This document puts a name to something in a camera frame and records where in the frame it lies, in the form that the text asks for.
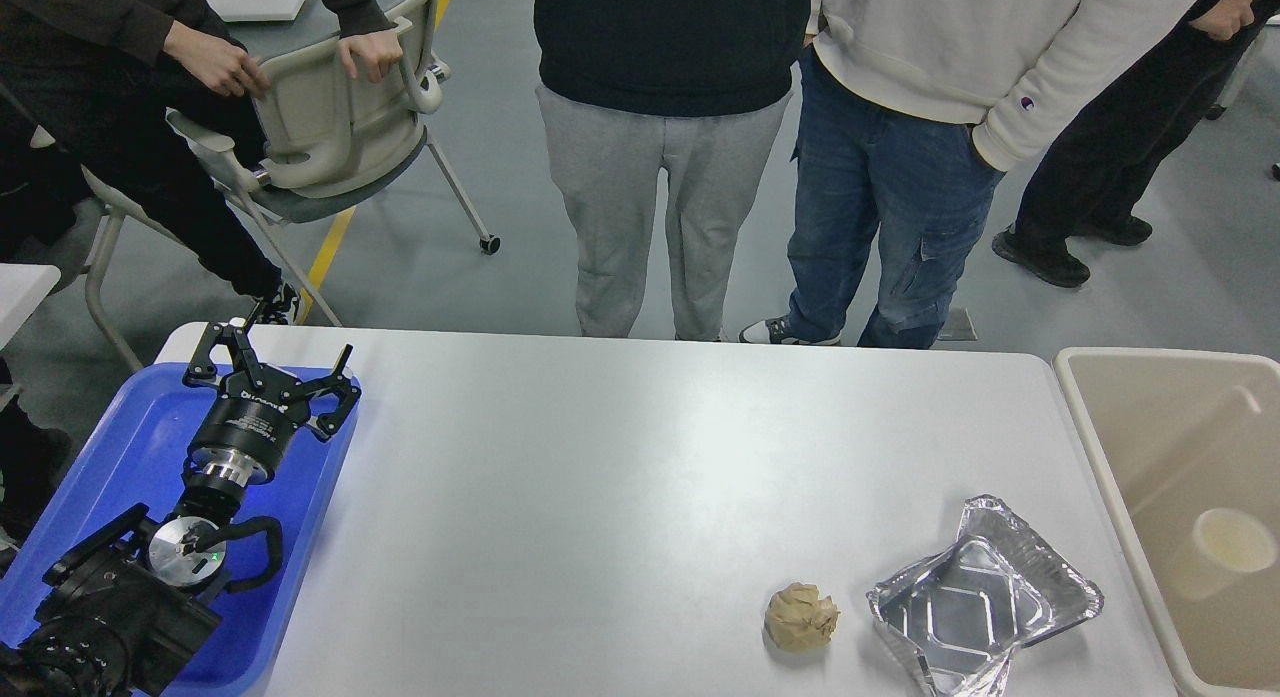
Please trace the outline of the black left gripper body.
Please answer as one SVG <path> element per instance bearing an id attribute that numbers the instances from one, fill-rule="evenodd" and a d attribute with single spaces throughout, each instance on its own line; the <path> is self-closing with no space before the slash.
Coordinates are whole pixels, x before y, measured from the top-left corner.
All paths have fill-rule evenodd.
<path id="1" fill-rule="evenodd" d="M 221 393 L 189 442 L 188 457 L 198 474 L 260 486 L 275 478 L 301 425 L 302 402 L 287 402 L 302 382 L 288 384 L 268 396 L 247 388 Z"/>

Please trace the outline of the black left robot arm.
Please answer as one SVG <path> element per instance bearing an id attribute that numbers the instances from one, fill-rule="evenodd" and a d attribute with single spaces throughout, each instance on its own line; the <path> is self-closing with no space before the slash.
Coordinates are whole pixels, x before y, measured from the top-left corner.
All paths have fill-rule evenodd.
<path id="1" fill-rule="evenodd" d="M 237 696 L 274 657 L 362 390 L 209 324 L 111 402 L 3 578 L 5 696 Z"/>

